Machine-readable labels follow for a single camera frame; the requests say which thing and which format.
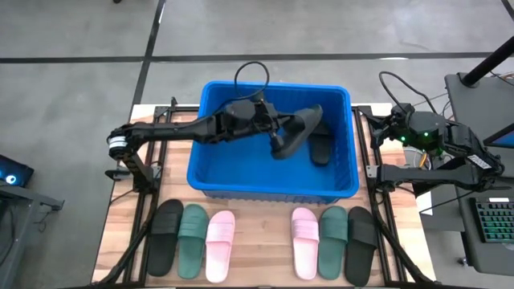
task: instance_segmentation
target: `black slipper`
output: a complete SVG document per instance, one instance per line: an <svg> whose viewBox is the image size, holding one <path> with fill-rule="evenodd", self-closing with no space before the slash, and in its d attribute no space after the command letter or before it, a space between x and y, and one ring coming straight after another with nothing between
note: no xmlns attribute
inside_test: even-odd
<svg viewBox="0 0 514 289"><path fill-rule="evenodd" d="M171 269L183 211L182 203L174 199L157 208L149 235L148 274L161 277Z"/></svg>
<svg viewBox="0 0 514 289"><path fill-rule="evenodd" d="M348 213L348 244L345 276L356 287L364 287L371 274L371 263L377 249L377 231L368 210L356 206Z"/></svg>
<svg viewBox="0 0 514 289"><path fill-rule="evenodd" d="M330 153L332 152L333 138L328 125L324 121L320 121L314 131L308 136L311 161L314 165L328 165Z"/></svg>

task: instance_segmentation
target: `monitor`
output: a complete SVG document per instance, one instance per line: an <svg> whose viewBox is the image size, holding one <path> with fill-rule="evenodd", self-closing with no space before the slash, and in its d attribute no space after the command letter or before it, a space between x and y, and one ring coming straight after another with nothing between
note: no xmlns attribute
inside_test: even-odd
<svg viewBox="0 0 514 289"><path fill-rule="evenodd" d="M25 187L33 173L34 169L28 165L20 164L9 157L0 155L0 180L7 184Z"/></svg>
<svg viewBox="0 0 514 289"><path fill-rule="evenodd" d="M483 140L483 144L498 148L514 149L514 124L510 124Z"/></svg>

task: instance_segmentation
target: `gray floor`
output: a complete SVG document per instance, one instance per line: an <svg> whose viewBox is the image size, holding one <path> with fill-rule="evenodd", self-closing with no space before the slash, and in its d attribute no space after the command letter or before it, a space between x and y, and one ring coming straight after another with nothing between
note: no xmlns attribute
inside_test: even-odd
<svg viewBox="0 0 514 289"><path fill-rule="evenodd" d="M157 0L0 0L0 58L142 56ZM512 36L500 0L168 1L155 55L492 51ZM480 59L268 62L271 81L330 83L353 102L390 102L377 73L398 73L429 96L443 77ZM241 63L152 63L143 104L197 103L205 83L232 79ZM104 224L113 166L105 137L130 110L139 63L0 64L0 153L35 168L31 187L66 199L27 250L16 288L87 284ZM514 71L510 59L496 72ZM261 80L249 67L241 80ZM400 100L418 96L388 80ZM447 98L434 102L440 111ZM455 263L459 236L426 232L446 284L510 288L514 278Z"/></svg>

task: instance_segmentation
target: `black cable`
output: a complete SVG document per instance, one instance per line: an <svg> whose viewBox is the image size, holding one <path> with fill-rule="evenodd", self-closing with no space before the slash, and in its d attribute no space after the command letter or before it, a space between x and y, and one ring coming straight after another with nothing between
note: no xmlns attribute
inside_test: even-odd
<svg viewBox="0 0 514 289"><path fill-rule="evenodd" d="M469 195L470 195L470 194L472 194L472 193L476 193L476 192L475 192L475 191L467 192L467 193L465 193L464 195L461 195L461 196L458 196L458 197L454 197L454 198L452 198L452 199L450 199L450 200L448 200L448 201L443 201L443 202L440 202L440 203L439 203L439 204L437 204L437 205L433 205L433 206L432 206L432 207L430 207L430 208L426 208L426 209L424 209L424 210L421 210L421 211L419 211L419 213L423 213L423 212L425 212L425 211L432 210L433 208L437 208L437 207L439 207L439 206L446 205L446 204L447 204L447 203L449 203L449 202L457 201L457 200L459 200L460 198L463 198L463 197L469 196Z"/></svg>
<svg viewBox="0 0 514 289"><path fill-rule="evenodd" d="M113 203L113 202L115 202L115 201L119 200L120 198L122 198L122 197L124 197L124 196L128 195L129 193L131 193L131 192L133 192L133 191L134 191L134 189L131 189L131 190L129 190L128 192L122 193L122 194L121 194L121 195L119 195L118 197L113 198L113 199L109 202L109 205L112 205L112 203Z"/></svg>
<svg viewBox="0 0 514 289"><path fill-rule="evenodd" d="M397 188L397 189L403 189L403 190L405 190L405 191L407 191L407 192L409 192L409 193L416 194L412 189L407 189L407 188L404 188L404 187L402 187L402 186L397 186L396 188ZM381 190L378 190L378 191L377 191L377 193L379 193L379 194L382 196L382 199L377 203L377 205L381 205L381 204L383 204L383 203L384 203L384 200L385 200L385 198L384 198L384 192L382 192Z"/></svg>
<svg viewBox="0 0 514 289"><path fill-rule="evenodd" d="M161 169L159 169L159 172L157 173L156 177L160 177L160 176L161 176L161 174L162 174L162 166L161 166ZM122 193L122 194L121 194L121 195L119 195L118 197L113 198L113 199L109 202L109 205L112 205L112 203L113 203L113 202L115 202L115 201L117 201L117 200L121 199L122 197L124 197L124 196L128 195L129 193L131 193L131 192L133 192L133 191L134 191L134 189L131 189L131 190L129 190L129 191L127 191L127 192L125 192L125 193Z"/></svg>
<svg viewBox="0 0 514 289"><path fill-rule="evenodd" d="M508 84L508 85L513 86L513 87L514 87L514 84L509 83L507 80L505 80L505 79L501 78L501 76L497 75L496 73L494 73L494 72L492 72L492 71L490 71L490 72L491 72L491 74L492 74L492 75L494 75L495 77L497 77L497 78L501 79L501 80L502 80L503 82L505 82L506 84Z"/></svg>
<svg viewBox="0 0 514 289"><path fill-rule="evenodd" d="M12 208L12 204L9 204L9 213L10 213L10 244L7 247L6 253L3 254L2 259L0 259L0 267L2 267L3 263L7 260L7 256L9 256L10 251L13 248L14 240L16 239L16 225L14 224L14 211Z"/></svg>
<svg viewBox="0 0 514 289"><path fill-rule="evenodd" d="M431 98L429 98L429 100L430 100L430 101L432 101L432 100L436 100L436 99L438 99L438 98L440 98L440 97L447 96L447 95L448 95L448 92L445 92L445 93L440 94L440 95L438 95L438 96L431 97ZM422 105L422 104L424 104L424 103L426 103L426 100L421 101L421 102L418 102L418 103L416 103L416 104L412 104L412 106L413 106L413 107L417 107L417 106Z"/></svg>
<svg viewBox="0 0 514 289"><path fill-rule="evenodd" d="M441 116L443 116L445 119L447 118L445 115L444 115L444 112L450 107L450 101L448 100L448 102L446 104L444 104L444 108L443 108L443 111L440 113Z"/></svg>
<svg viewBox="0 0 514 289"><path fill-rule="evenodd" d="M34 224L38 225L38 231L39 233L44 232L47 229L47 221L45 221L51 213L53 213L53 210L49 210L45 213L45 215L41 218L41 220L34 222Z"/></svg>
<svg viewBox="0 0 514 289"><path fill-rule="evenodd" d="M266 82L264 83L264 85L258 91L253 92L253 93L251 93L248 96L243 96L241 94L241 92L239 91L239 89L238 89L239 72L241 72L241 70L243 68L245 68L245 67L247 67L248 65L251 65L251 64L258 64L258 65L260 65L264 69L264 72L266 72ZM264 63L261 63L260 61L250 61L250 62L247 62L247 63L243 64L241 67L238 68L238 70L235 72L235 75L234 75L234 89L235 89L236 95L238 95L239 97L235 97L235 98L223 101L218 106L218 108L216 108L214 113L218 112L221 108L223 108L225 105L227 105L228 103L230 103L232 101L235 101L235 100L246 100L246 99L252 98L254 96L257 96L259 93L264 92L264 90L267 88L267 85L269 83L270 83L270 72L267 69L266 65L264 65Z"/></svg>
<svg viewBox="0 0 514 289"><path fill-rule="evenodd" d="M407 192L412 193L412 194L416 194L412 189L407 189L407 188L402 187L402 186L397 186L396 188L397 189L403 189L404 191L407 191Z"/></svg>
<svg viewBox="0 0 514 289"><path fill-rule="evenodd" d="M430 101L430 99L428 98L428 96L426 96L426 94L424 93L421 93L419 92L418 90L416 90L415 88L413 88L410 84L408 84L405 80L403 80L400 76L398 75L395 75L393 72L389 72L389 71L380 71L380 73L378 73L378 78L380 80L380 84L383 86L383 88L385 89L385 92L387 92L387 94L391 97L391 99L394 100L394 102L403 110L404 113L407 113L405 111L405 109L403 109L403 107L400 105L400 102L396 99L396 97L394 97L393 93L391 93L391 91L388 89L386 83L384 82L384 79L382 78L382 75L391 75L393 76L395 79L398 79L400 80L400 82L403 83L403 85L405 85L407 88L409 88L412 92L414 92L415 94L423 97L425 99L425 101L428 103L428 105L430 105L430 108L432 109L432 112L434 113L437 113L435 111L435 108L434 108L434 105L432 105L432 102Z"/></svg>

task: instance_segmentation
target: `metal frame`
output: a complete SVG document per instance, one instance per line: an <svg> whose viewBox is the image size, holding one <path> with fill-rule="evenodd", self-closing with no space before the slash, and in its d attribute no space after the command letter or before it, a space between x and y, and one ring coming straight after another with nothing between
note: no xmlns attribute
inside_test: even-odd
<svg viewBox="0 0 514 289"><path fill-rule="evenodd" d="M199 109L198 105L180 105L180 104L177 104L177 101L174 98L172 98L172 104L170 107L161 107L161 106L155 107L154 115L153 115L153 122L158 122L161 119L161 116L163 114L165 114L165 121L170 122L172 119L173 113L197 112L198 109ZM364 129L363 129L363 125L361 122L361 118L360 118L359 109L371 109L371 107L352 107L352 112L355 116L355 121L357 124L357 135L358 135L358 140L359 140L359 146L361 148L362 161L363 161L363 165L366 167L367 165L369 165L369 156L367 153L367 145L366 145L366 141L365 141L365 134L364 134ZM152 156L154 153L154 151L153 151L154 147L155 147L154 142L149 142L149 148L148 148L148 151L146 154L145 165L150 166L150 164L152 164ZM164 167L164 163L165 163L166 149L167 149L167 142L163 141L161 144L161 151L159 152L159 157L158 157L158 162L160 163L160 165L162 167ZM377 163L381 164L380 151L374 150L373 154L375 157L375 161ZM372 199L372 197L375 197L375 194L378 192L375 189L373 189L373 187L371 186L370 179L368 178L368 176L366 174L365 174L365 179L366 179L368 193L369 193L369 197L370 197L370 205L373 205L371 203L371 199ZM151 218L151 213L154 212L155 209L157 208L157 202L159 199L159 193L160 193L160 188L161 188L161 180L162 180L162 178L159 178L159 180L157 182L157 190L155 193L152 194L152 200L150 203L150 210L149 210L150 213L149 213L148 218ZM387 225L389 226L392 233L394 234L394 237L398 238L397 237L398 232L396 231L396 223L394 222L394 215L393 215L393 208L391 205L391 201L389 199L389 196L385 196L385 197L388 200L388 201L386 201L386 199L384 200ZM92 285L88 285L85 287L74 287L75 289L91 288L91 287L94 287L97 289L101 289L101 288L106 288L106 289L107 288L109 288L109 289L136 288L136 287L148 288L147 286L145 286L146 275L147 275L146 265L148 262L148 249L149 249L148 240L146 240L145 244L144 244L143 255L142 255L142 259L141 259L141 269L137 276L137 280L132 281L134 255L135 255L136 249L141 244L142 238L146 235L146 233L149 230L148 227L139 229L139 227L141 226L142 218L143 218L144 206L145 206L145 195L143 193L140 193L140 196L137 201L137 206L136 206L136 215L134 216L133 233L131 236L132 243L130 246L133 248L133 250L129 256L126 255L127 251L125 251L124 256L122 256L122 258L121 258L121 259L123 259L123 258L128 259L127 265L125 267L126 269L124 270L124 276L122 279L122 283L94 283ZM378 228L377 228L377 234L379 236L381 236L381 232ZM386 252L384 238L378 239L378 252L379 252L379 257L380 257L381 272L382 272L382 277L384 279L384 283L387 284L387 283L393 282L393 280L391 279L391 271L390 271L390 266L389 266L389 262L387 259L387 252ZM395 253L394 253L394 257L395 257L396 263L397 263L396 269L398 271L399 282L406 282L406 273L403 270L403 264L400 261L399 257ZM176 287L176 288L177 289L178 288L190 289L189 287Z"/></svg>
<svg viewBox="0 0 514 289"><path fill-rule="evenodd" d="M38 216L39 206L50 206L51 210L58 211L63 208L64 201L34 193L22 187L9 185L4 181L0 181L0 196L6 197L5 201L9 203L9 206L16 206L16 214L18 215L18 220L14 224L16 230L14 231L13 246L0 267L0 288L10 288L31 233L31 225L38 221L36 217Z"/></svg>

